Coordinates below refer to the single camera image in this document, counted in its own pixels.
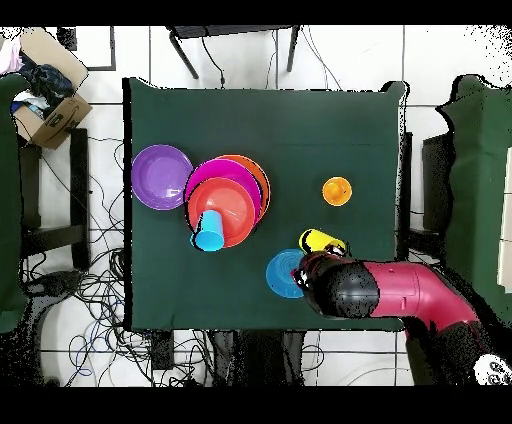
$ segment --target table leg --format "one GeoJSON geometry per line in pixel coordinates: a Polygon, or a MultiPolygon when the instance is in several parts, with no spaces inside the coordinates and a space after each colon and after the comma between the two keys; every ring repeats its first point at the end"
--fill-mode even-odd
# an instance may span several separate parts
{"type": "Polygon", "coordinates": [[[181,60],[183,60],[183,63],[186,65],[186,67],[188,68],[188,70],[190,71],[190,73],[192,74],[194,79],[199,79],[199,75],[197,75],[196,70],[194,69],[194,67],[190,63],[190,60],[188,60],[187,55],[185,54],[185,52],[181,48],[178,40],[176,39],[176,37],[174,36],[174,34],[172,32],[169,33],[169,40],[171,40],[171,44],[176,49],[176,52],[181,57],[181,60]]]}
{"type": "Polygon", "coordinates": [[[292,36],[290,39],[290,51],[288,53],[288,66],[286,70],[288,72],[292,71],[293,68],[293,58],[295,56],[295,47],[297,46],[297,38],[299,37],[299,29],[300,25],[294,25],[292,27],[292,36]]]}
{"type": "Polygon", "coordinates": [[[400,155],[400,197],[398,199],[398,228],[396,260],[409,258],[409,228],[411,226],[411,154],[412,133],[405,133],[401,141],[400,155]]]}
{"type": "Polygon", "coordinates": [[[71,170],[70,220],[71,227],[79,226],[82,237],[71,245],[73,266],[86,271],[91,265],[89,250],[89,160],[88,138],[85,128],[77,128],[71,132],[69,145],[69,167],[71,170]]]}

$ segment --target orange bowl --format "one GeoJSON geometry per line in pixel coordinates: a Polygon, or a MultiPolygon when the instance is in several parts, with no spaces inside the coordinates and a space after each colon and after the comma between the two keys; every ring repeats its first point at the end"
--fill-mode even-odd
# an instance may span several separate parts
{"type": "Polygon", "coordinates": [[[256,178],[261,189],[261,210],[258,221],[263,217],[270,204],[270,182],[268,181],[265,172],[256,162],[242,155],[223,155],[219,156],[222,159],[229,159],[243,165],[247,170],[256,178]]]}
{"type": "Polygon", "coordinates": [[[352,196],[352,186],[342,177],[329,178],[322,187],[324,200],[332,206],[347,203],[352,196]]]}

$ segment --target yellow cup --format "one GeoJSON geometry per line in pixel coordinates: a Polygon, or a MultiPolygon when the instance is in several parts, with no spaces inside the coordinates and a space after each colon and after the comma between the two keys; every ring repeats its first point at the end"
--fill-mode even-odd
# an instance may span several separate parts
{"type": "Polygon", "coordinates": [[[299,247],[305,253],[316,252],[324,250],[327,246],[337,246],[344,251],[347,250],[347,246],[344,241],[338,240],[328,234],[322,233],[315,229],[309,229],[304,231],[299,238],[299,247]]]}

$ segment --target black cable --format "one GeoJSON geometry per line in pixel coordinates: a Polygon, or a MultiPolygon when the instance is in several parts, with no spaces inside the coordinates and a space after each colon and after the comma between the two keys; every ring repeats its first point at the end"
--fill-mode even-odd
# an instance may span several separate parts
{"type": "Polygon", "coordinates": [[[356,378],[354,378],[350,383],[347,384],[347,386],[350,386],[351,384],[355,383],[357,380],[359,380],[361,377],[364,377],[365,375],[371,374],[372,372],[376,371],[411,371],[409,368],[391,368],[391,367],[383,367],[383,368],[376,368],[374,370],[366,371],[362,373],[361,375],[358,375],[356,378]]]}
{"type": "Polygon", "coordinates": [[[276,44],[276,90],[278,90],[279,89],[279,84],[278,84],[278,81],[279,81],[279,30],[278,29],[276,29],[275,44],[276,44]]]}
{"type": "MultiPolygon", "coordinates": [[[[31,139],[30,133],[27,131],[27,128],[25,127],[23,122],[21,122],[18,118],[16,118],[16,119],[25,128],[25,131],[27,132],[27,134],[29,135],[29,137],[31,139]]],[[[89,138],[91,138],[93,140],[98,140],[98,141],[108,140],[108,139],[96,139],[94,137],[89,137],[89,138]]],[[[119,145],[116,148],[116,150],[114,151],[114,155],[120,146],[121,145],[119,145]]],[[[43,156],[43,160],[46,162],[46,164],[50,168],[50,171],[54,174],[54,176],[62,184],[62,186],[64,186],[64,188],[69,192],[69,194],[72,197],[74,197],[75,200],[77,200],[78,203],[85,210],[87,210],[87,212],[89,213],[89,215],[91,216],[93,221],[96,223],[98,228],[100,228],[100,225],[98,224],[98,221],[95,219],[95,217],[92,216],[92,214],[80,202],[80,200],[77,199],[76,196],[73,195],[73,193],[71,193],[70,189],[59,178],[57,173],[53,170],[53,168],[51,167],[51,165],[48,163],[48,161],[46,160],[46,158],[44,156],[43,156]]],[[[92,178],[98,183],[98,185],[100,186],[102,193],[104,195],[103,187],[101,186],[99,181],[97,181],[94,177],[92,177],[92,178]]],[[[106,209],[104,202],[102,201],[102,206],[109,214],[109,219],[110,219],[111,223],[113,224],[113,226],[114,226],[114,224],[117,224],[117,223],[113,222],[113,218],[111,216],[111,210],[112,210],[112,206],[113,206],[114,202],[117,201],[117,199],[121,196],[121,194],[122,194],[122,191],[118,194],[118,196],[116,196],[116,198],[114,199],[114,201],[112,202],[112,204],[110,205],[110,208],[108,210],[106,209]]],[[[87,340],[86,337],[84,337],[83,335],[77,335],[77,336],[73,337],[73,339],[71,339],[70,344],[68,346],[68,353],[70,354],[71,344],[74,342],[74,340],[80,339],[84,342],[84,344],[78,350],[78,352],[83,351],[84,356],[83,356],[82,362],[80,364],[78,364],[73,360],[73,358],[70,354],[70,360],[71,360],[71,363],[75,366],[75,372],[73,373],[73,375],[70,377],[70,379],[66,383],[66,387],[71,386],[72,382],[75,380],[77,375],[79,375],[79,374],[84,375],[83,374],[83,366],[84,366],[85,362],[87,361],[87,359],[89,358],[90,352],[95,351],[94,343],[98,339],[103,339],[105,341],[105,344],[107,345],[107,347],[110,350],[112,350],[113,352],[115,352],[114,359],[117,356],[123,356],[124,358],[130,360],[131,362],[135,362],[135,364],[137,365],[141,374],[144,375],[144,377],[154,387],[155,383],[154,383],[153,379],[148,376],[147,369],[146,369],[146,371],[144,371],[140,365],[141,361],[149,360],[149,353],[147,352],[148,348],[146,346],[144,347],[146,350],[145,353],[137,352],[137,351],[135,351],[135,349],[132,348],[132,346],[131,346],[132,338],[136,335],[136,333],[128,334],[128,332],[122,328],[123,324],[122,324],[121,320],[117,317],[117,314],[116,314],[117,307],[119,305],[124,304],[124,296],[121,295],[119,292],[117,292],[117,290],[114,288],[114,284],[116,284],[116,283],[122,284],[122,281],[123,281],[122,273],[123,273],[123,265],[124,265],[124,259],[123,259],[124,258],[124,249],[122,249],[122,248],[110,249],[110,247],[108,246],[107,240],[105,238],[104,232],[102,233],[102,236],[103,236],[103,239],[105,240],[105,245],[107,246],[107,250],[105,252],[98,254],[91,261],[89,270],[96,263],[98,263],[99,260],[101,260],[103,257],[105,257],[107,255],[109,258],[109,269],[102,272],[102,274],[99,276],[91,274],[90,272],[82,273],[77,292],[73,295],[75,298],[77,298],[81,302],[83,302],[84,305],[87,307],[87,309],[89,310],[89,313],[91,314],[91,317],[94,319],[94,321],[91,323],[91,325],[93,326],[92,331],[94,332],[95,329],[98,328],[98,332],[96,334],[91,334],[89,337],[89,340],[87,340]],[[105,286],[105,288],[100,297],[101,300],[93,300],[92,298],[90,298],[90,296],[86,296],[85,292],[91,288],[95,289],[94,294],[92,295],[92,296],[95,296],[99,292],[99,290],[101,289],[102,286],[105,286]],[[99,316],[96,316],[95,312],[92,310],[93,305],[100,306],[99,316]],[[116,340],[116,346],[111,345],[111,342],[110,342],[111,335],[113,335],[116,340]],[[120,347],[122,349],[124,349],[125,351],[127,351],[128,353],[124,353],[122,350],[119,349],[120,347]]],[[[37,266],[39,266],[41,263],[43,263],[45,259],[46,259],[46,255],[45,255],[45,258],[43,259],[43,261],[36,264],[32,268],[31,271],[28,271],[28,268],[27,268],[26,272],[27,272],[28,278],[30,278],[30,277],[33,278],[35,274],[39,274],[39,273],[35,272],[35,269],[37,268],[37,266]]]]}
{"type": "Polygon", "coordinates": [[[204,43],[204,37],[201,37],[201,42],[203,43],[203,47],[204,47],[206,54],[208,55],[208,57],[210,58],[212,63],[215,65],[215,67],[219,70],[219,72],[220,72],[220,88],[224,88],[224,83],[226,82],[226,80],[224,79],[224,72],[222,72],[222,69],[220,69],[219,66],[215,63],[215,61],[212,58],[212,55],[206,48],[206,44],[204,43]]]}
{"type": "Polygon", "coordinates": [[[41,254],[43,255],[43,259],[42,259],[40,262],[38,262],[37,264],[35,264],[35,265],[32,267],[32,269],[30,270],[30,278],[32,279],[32,281],[36,279],[36,278],[34,277],[34,271],[35,271],[35,269],[36,269],[39,265],[42,265],[42,264],[46,261],[46,258],[47,258],[47,256],[46,256],[46,252],[41,252],[41,254]]]}
{"type": "MultiPolygon", "coordinates": [[[[309,32],[309,38],[311,38],[311,44],[313,44],[313,47],[318,55],[318,57],[321,59],[322,56],[320,56],[320,52],[318,51],[318,49],[316,48],[316,44],[315,42],[313,41],[313,36],[311,35],[311,27],[308,25],[308,32],[309,32]]],[[[327,78],[327,71],[325,70],[325,66],[323,66],[323,63],[322,63],[322,70],[324,71],[324,84],[325,84],[325,89],[328,90],[329,89],[329,81],[328,81],[328,78],[327,78]]]]}
{"type": "Polygon", "coordinates": [[[103,370],[103,372],[101,373],[100,375],[100,378],[98,379],[98,387],[101,386],[101,379],[103,378],[103,376],[105,375],[105,373],[110,369],[111,365],[114,363],[114,361],[116,360],[116,356],[117,356],[117,352],[114,353],[114,357],[112,358],[112,361],[110,361],[110,364],[108,364],[107,368],[105,368],[103,370]]]}
{"type": "Polygon", "coordinates": [[[115,149],[114,149],[114,160],[116,161],[117,163],[117,166],[118,168],[121,170],[121,171],[124,171],[124,168],[119,164],[119,162],[117,161],[117,150],[123,146],[123,143],[121,143],[119,146],[117,146],[115,149]]]}
{"type": "Polygon", "coordinates": [[[417,257],[417,258],[418,258],[422,263],[424,263],[425,265],[429,265],[429,266],[430,266],[430,265],[432,265],[432,264],[429,264],[425,259],[423,259],[421,256],[419,256],[417,253],[414,253],[413,251],[411,251],[410,249],[409,249],[409,253],[410,253],[411,255],[416,256],[416,257],[417,257]]]}
{"type": "Polygon", "coordinates": [[[307,349],[308,347],[314,347],[316,349],[316,351],[314,351],[314,352],[307,352],[307,353],[316,353],[316,354],[321,353],[322,354],[322,359],[314,367],[302,370],[302,372],[314,371],[314,370],[320,368],[322,366],[322,364],[324,363],[324,360],[325,360],[325,352],[322,350],[322,348],[320,348],[320,346],[318,346],[318,345],[307,345],[307,346],[304,346],[302,348],[302,352],[304,353],[304,350],[307,349]]]}
{"type": "Polygon", "coordinates": [[[277,54],[277,49],[275,48],[276,47],[276,38],[274,37],[274,32],[275,31],[272,31],[272,39],[274,40],[274,53],[272,53],[272,56],[270,56],[270,61],[268,63],[267,83],[265,84],[265,90],[268,88],[268,76],[270,75],[270,68],[272,67],[272,59],[277,54]]]}
{"type": "Polygon", "coordinates": [[[120,219],[117,222],[114,222],[110,227],[101,230],[100,236],[94,241],[89,241],[89,243],[90,244],[97,243],[99,240],[101,240],[103,237],[105,237],[105,233],[107,233],[109,231],[123,231],[123,230],[118,230],[118,229],[114,228],[117,224],[119,224],[120,222],[123,222],[123,221],[124,220],[120,219]]]}
{"type": "Polygon", "coordinates": [[[105,206],[105,191],[103,190],[103,186],[101,185],[101,183],[96,179],[94,178],[91,174],[89,174],[89,178],[92,178],[96,184],[98,184],[98,186],[100,187],[100,190],[101,190],[101,206],[102,208],[105,210],[105,212],[107,212],[108,214],[108,218],[110,220],[110,223],[112,224],[113,227],[115,227],[115,229],[119,232],[123,232],[124,231],[124,228],[117,228],[117,225],[121,222],[123,222],[123,220],[117,220],[116,223],[114,223],[113,221],[113,216],[112,216],[112,206],[114,206],[114,203],[116,202],[116,200],[119,198],[119,196],[121,196],[121,194],[123,194],[123,190],[121,190],[121,192],[115,197],[115,199],[112,201],[110,207],[107,209],[107,207],[105,206]]]}
{"type": "Polygon", "coordinates": [[[95,141],[109,141],[109,140],[123,141],[120,138],[95,138],[95,137],[90,137],[90,136],[87,136],[87,138],[90,138],[91,140],[95,140],[95,141]]]}
{"type": "Polygon", "coordinates": [[[340,86],[340,84],[339,84],[338,80],[334,77],[334,75],[333,75],[333,73],[331,72],[331,70],[329,69],[329,67],[325,64],[325,62],[322,60],[322,58],[321,58],[319,55],[317,55],[317,54],[315,53],[315,50],[313,49],[313,47],[311,47],[311,44],[309,43],[309,41],[308,41],[308,39],[307,39],[307,37],[306,37],[306,33],[304,32],[304,29],[303,29],[303,28],[301,28],[301,32],[302,32],[302,35],[304,36],[304,40],[306,40],[306,43],[308,43],[308,46],[309,46],[309,48],[311,49],[311,52],[312,52],[312,53],[316,56],[316,58],[317,58],[317,59],[322,63],[322,65],[325,67],[325,69],[327,69],[327,70],[329,71],[329,73],[331,74],[332,78],[334,79],[334,82],[336,82],[336,85],[338,86],[338,88],[339,88],[340,90],[342,90],[342,88],[341,88],[341,86],[340,86]]]}
{"type": "Polygon", "coordinates": [[[208,351],[208,346],[206,339],[210,339],[210,335],[205,330],[192,330],[192,334],[194,335],[195,341],[198,343],[198,347],[200,349],[200,354],[203,358],[203,361],[205,362],[205,366],[207,371],[210,373],[210,375],[213,378],[213,381],[215,383],[217,382],[224,382],[224,380],[215,372],[213,369],[214,367],[214,360],[212,359],[210,352],[208,351]],[[200,340],[196,334],[195,331],[200,331],[203,336],[203,340],[200,340]]]}
{"type": "MultiPolygon", "coordinates": [[[[84,206],[84,204],[73,194],[71,193],[71,190],[69,188],[67,188],[66,184],[64,184],[62,182],[62,180],[59,178],[59,176],[57,175],[57,173],[53,170],[53,168],[50,166],[50,164],[48,163],[48,161],[46,160],[46,158],[44,156],[41,156],[43,158],[43,160],[46,162],[46,165],[48,165],[48,168],[50,168],[50,171],[52,171],[53,175],[55,175],[55,178],[57,178],[57,180],[59,180],[59,182],[62,184],[62,186],[69,192],[69,194],[71,196],[73,196],[73,198],[89,213],[89,216],[93,219],[93,221],[96,223],[96,225],[98,226],[98,228],[100,228],[100,224],[98,224],[98,221],[96,220],[96,218],[94,218],[94,216],[91,214],[91,212],[84,206]]],[[[108,243],[107,243],[107,239],[104,238],[105,240],[105,244],[107,246],[107,249],[109,249],[109,246],[108,246],[108,243]]]]}

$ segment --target floor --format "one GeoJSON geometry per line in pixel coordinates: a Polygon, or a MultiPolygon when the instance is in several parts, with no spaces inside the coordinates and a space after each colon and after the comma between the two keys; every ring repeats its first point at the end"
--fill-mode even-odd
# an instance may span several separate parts
{"type": "MultiPolygon", "coordinates": [[[[55,33],[55,28],[48,28],[55,33]]],[[[343,90],[379,90],[388,81],[404,80],[410,85],[407,100],[407,131],[414,134],[411,193],[412,227],[422,228],[422,140],[444,133],[447,124],[434,109],[445,103],[456,76],[477,73],[497,86],[512,82],[512,37],[499,27],[464,26],[311,26],[298,39],[293,72],[286,72],[290,30],[279,32],[279,89],[325,88],[323,66],[306,42],[320,52],[343,90]]],[[[140,77],[159,87],[218,88],[219,72],[212,65],[200,40],[185,40],[182,47],[200,75],[194,80],[168,40],[164,27],[115,27],[115,70],[111,65],[110,28],[77,27],[76,55],[91,68],[79,94],[93,105],[92,112],[80,124],[88,129],[91,179],[92,256],[105,250],[102,229],[111,226],[103,204],[112,215],[123,219],[122,163],[123,118],[121,78],[140,77]]],[[[271,32],[207,38],[208,49],[223,69],[226,88],[275,89],[275,57],[271,32]]],[[[333,77],[327,76],[329,88],[335,89],[333,77]]],[[[44,156],[59,177],[69,182],[69,141],[44,156]]],[[[69,196],[50,169],[42,163],[40,210],[43,227],[69,224],[69,196]]],[[[106,231],[110,247],[121,247],[120,232],[106,231]]],[[[35,265],[39,257],[31,257],[35,265]]],[[[411,254],[411,260],[418,258],[411,254]]],[[[107,267],[104,258],[94,266],[100,274],[107,267]]],[[[70,269],[68,248],[49,252],[39,266],[40,272],[70,269]]],[[[138,365],[117,346],[118,354],[98,340],[79,374],[74,363],[84,361],[83,341],[77,335],[94,331],[95,320],[85,304],[71,298],[54,307],[46,318],[42,337],[42,360],[45,376],[59,377],[63,383],[75,375],[71,385],[96,386],[99,374],[109,370],[101,386],[148,386],[138,365]]],[[[190,338],[191,331],[176,334],[179,344],[190,338]]],[[[402,333],[322,331],[308,332],[305,345],[319,345],[304,350],[303,369],[307,385],[412,385],[402,333]],[[307,371],[320,364],[317,369],[307,371]]],[[[176,361],[201,359],[194,342],[176,349],[176,361]]],[[[142,367],[148,366],[147,360],[142,367]]],[[[198,363],[194,375],[202,379],[204,366],[198,363]]],[[[180,371],[166,373],[163,381],[180,371]]],[[[160,381],[162,373],[155,372],[160,381]]]]}

